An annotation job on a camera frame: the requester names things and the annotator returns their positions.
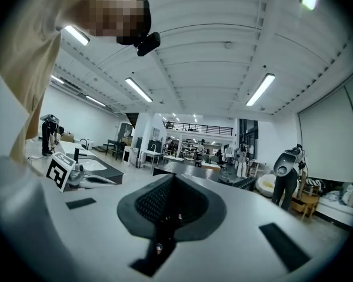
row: balcony railing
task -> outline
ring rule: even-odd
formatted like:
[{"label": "balcony railing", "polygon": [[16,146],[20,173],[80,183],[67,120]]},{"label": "balcony railing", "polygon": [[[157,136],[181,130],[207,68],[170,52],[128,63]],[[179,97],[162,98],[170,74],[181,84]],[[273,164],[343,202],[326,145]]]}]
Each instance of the balcony railing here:
[{"label": "balcony railing", "polygon": [[233,128],[213,125],[195,125],[192,123],[181,122],[165,122],[164,126],[167,129],[183,130],[184,132],[210,133],[217,135],[232,136]]}]

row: ceiling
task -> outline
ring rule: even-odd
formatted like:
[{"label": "ceiling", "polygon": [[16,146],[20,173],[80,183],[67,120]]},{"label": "ceiling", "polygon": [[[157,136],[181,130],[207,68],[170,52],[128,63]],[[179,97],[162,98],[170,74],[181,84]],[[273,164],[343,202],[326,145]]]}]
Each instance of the ceiling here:
[{"label": "ceiling", "polygon": [[[151,32],[161,35],[156,51],[139,57],[133,46],[94,37],[82,46],[62,31],[54,75],[117,114],[243,114],[260,120],[308,96],[350,39],[328,0],[319,0],[313,11],[299,0],[149,2]],[[274,82],[253,106],[245,106],[266,73],[276,76]],[[129,76],[152,103],[126,84]]]}]

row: black cap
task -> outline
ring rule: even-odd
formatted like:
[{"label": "black cap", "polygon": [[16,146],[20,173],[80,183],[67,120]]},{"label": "black cap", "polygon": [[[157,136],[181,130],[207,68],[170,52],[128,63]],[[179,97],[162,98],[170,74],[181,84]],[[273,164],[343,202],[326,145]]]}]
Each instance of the black cap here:
[{"label": "black cap", "polygon": [[136,45],[142,42],[146,36],[148,35],[149,31],[151,30],[152,26],[152,18],[151,18],[151,11],[150,5],[148,0],[138,0],[144,2],[144,14],[143,14],[143,23],[139,24],[140,30],[136,31],[135,36],[119,36],[116,38],[116,41],[121,45]]}]

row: qr code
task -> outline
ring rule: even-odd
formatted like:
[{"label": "qr code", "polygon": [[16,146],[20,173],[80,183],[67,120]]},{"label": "qr code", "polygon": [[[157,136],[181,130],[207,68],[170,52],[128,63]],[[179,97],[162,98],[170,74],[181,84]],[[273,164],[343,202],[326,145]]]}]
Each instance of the qr code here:
[{"label": "qr code", "polygon": [[59,189],[63,188],[67,170],[58,164],[55,160],[51,160],[46,177],[54,180]]}]

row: roller blind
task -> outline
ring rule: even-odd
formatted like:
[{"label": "roller blind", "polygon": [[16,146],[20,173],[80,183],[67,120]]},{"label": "roller blind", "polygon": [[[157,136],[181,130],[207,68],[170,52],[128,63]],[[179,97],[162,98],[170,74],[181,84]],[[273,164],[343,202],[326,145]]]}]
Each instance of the roller blind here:
[{"label": "roller blind", "polygon": [[345,88],[299,114],[310,177],[353,182],[353,111]]}]

